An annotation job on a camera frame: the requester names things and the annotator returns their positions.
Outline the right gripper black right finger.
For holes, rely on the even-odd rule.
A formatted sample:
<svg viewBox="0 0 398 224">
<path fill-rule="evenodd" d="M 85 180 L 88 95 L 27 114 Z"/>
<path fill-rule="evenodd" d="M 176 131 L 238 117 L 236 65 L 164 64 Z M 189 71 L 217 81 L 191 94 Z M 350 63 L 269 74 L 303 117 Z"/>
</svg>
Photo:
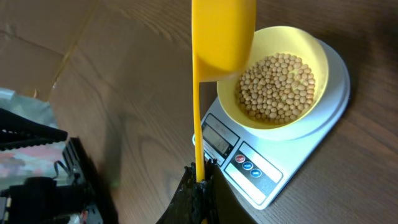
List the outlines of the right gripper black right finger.
<svg viewBox="0 0 398 224">
<path fill-rule="evenodd" d="M 205 190 L 205 212 L 208 223 L 255 224 L 256 221 L 237 200 L 217 161 L 205 164 L 208 185 Z"/>
</svg>

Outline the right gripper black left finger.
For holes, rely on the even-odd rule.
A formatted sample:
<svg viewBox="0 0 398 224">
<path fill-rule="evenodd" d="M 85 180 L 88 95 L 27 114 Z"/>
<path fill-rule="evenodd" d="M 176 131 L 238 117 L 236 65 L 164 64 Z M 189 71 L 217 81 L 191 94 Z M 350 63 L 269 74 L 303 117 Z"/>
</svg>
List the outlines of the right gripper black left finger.
<svg viewBox="0 0 398 224">
<path fill-rule="evenodd" d="M 185 173 L 166 211 L 157 224 L 201 224 L 205 219 L 205 181 L 197 182 L 196 164 L 185 166 Z"/>
</svg>

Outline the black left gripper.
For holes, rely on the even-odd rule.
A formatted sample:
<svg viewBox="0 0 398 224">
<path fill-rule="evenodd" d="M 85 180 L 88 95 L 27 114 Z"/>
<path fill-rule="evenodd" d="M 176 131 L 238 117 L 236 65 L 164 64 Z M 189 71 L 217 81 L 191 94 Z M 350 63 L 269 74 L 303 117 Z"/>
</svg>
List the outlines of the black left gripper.
<svg viewBox="0 0 398 224">
<path fill-rule="evenodd" d="M 1 151 L 65 141 L 66 131 L 35 123 L 1 109 Z M 21 185 L 1 191 L 1 223 L 68 223 L 72 215 L 78 223 L 118 222 L 111 194 L 78 138 L 71 138 L 57 161 L 67 174 L 67 183 L 55 178 L 29 177 Z"/>
</svg>

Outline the yellow plastic measuring scoop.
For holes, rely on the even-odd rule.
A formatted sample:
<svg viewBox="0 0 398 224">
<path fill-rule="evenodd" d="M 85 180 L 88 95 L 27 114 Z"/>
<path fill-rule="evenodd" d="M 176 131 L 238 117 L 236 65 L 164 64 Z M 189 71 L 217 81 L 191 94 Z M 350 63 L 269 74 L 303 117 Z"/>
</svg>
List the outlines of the yellow plastic measuring scoop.
<svg viewBox="0 0 398 224">
<path fill-rule="evenodd" d="M 193 121 L 197 182 L 205 180 L 200 83 L 241 72 L 249 59 L 256 0 L 192 0 Z"/>
</svg>

